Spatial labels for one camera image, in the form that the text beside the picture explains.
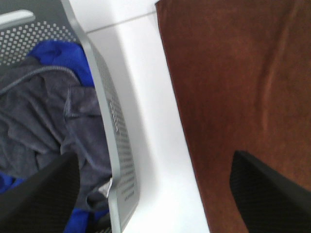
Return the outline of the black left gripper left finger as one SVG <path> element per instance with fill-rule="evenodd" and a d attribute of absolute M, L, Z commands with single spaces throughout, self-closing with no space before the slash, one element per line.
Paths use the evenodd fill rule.
<path fill-rule="evenodd" d="M 0 196 L 2 233 L 61 233 L 80 189 L 77 155 L 65 153 Z"/>

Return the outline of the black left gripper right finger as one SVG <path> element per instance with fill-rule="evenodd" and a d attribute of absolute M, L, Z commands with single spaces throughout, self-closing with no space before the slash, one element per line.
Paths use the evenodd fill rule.
<path fill-rule="evenodd" d="M 250 233 L 309 233 L 311 193 L 246 151 L 234 152 L 229 185 Z"/>

